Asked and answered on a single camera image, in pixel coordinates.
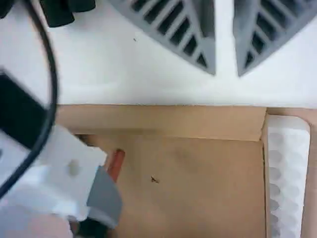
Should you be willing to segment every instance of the gray vented object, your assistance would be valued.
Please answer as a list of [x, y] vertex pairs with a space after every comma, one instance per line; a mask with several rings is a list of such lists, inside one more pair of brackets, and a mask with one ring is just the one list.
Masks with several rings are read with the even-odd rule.
[[109, 0], [150, 37], [215, 74], [213, 0]]
[[317, 0], [235, 0], [239, 75], [277, 51], [316, 14]]

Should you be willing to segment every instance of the cardboard box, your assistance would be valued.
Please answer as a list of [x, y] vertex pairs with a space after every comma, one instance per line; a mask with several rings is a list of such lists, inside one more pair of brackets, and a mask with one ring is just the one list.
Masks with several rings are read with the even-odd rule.
[[126, 152], [118, 237], [265, 238], [265, 114], [88, 105], [61, 107], [57, 121], [108, 153]]

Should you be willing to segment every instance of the white block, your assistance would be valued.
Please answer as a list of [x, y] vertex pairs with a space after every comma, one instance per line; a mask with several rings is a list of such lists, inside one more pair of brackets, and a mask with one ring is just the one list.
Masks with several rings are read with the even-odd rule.
[[[1, 168], [7, 170], [0, 181], [12, 173], [27, 152], [7, 140], [1, 161]], [[13, 158], [14, 154], [18, 154], [19, 159]], [[102, 150], [87, 146], [65, 128], [56, 125], [34, 165], [5, 199], [38, 212], [85, 220], [89, 212], [86, 202], [90, 189], [98, 167], [105, 160], [106, 154]]]
[[300, 238], [310, 147], [302, 119], [268, 116], [268, 165], [272, 238]]

